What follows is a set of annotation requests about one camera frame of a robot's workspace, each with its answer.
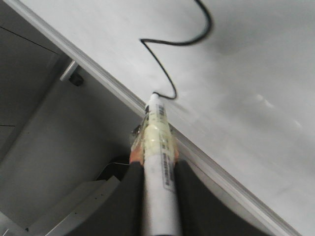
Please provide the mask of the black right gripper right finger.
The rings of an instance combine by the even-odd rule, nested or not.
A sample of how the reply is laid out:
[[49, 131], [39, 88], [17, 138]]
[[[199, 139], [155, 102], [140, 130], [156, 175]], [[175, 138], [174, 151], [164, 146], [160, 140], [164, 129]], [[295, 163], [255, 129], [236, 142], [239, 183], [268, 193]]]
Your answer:
[[175, 164], [175, 183], [185, 236], [266, 236], [225, 206], [199, 179], [188, 162]]

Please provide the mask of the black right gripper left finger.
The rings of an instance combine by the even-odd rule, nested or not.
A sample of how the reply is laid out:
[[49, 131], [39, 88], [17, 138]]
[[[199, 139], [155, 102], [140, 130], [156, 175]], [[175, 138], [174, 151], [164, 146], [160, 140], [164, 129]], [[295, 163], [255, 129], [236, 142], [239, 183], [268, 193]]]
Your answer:
[[141, 235], [144, 168], [132, 162], [109, 198], [68, 236]]

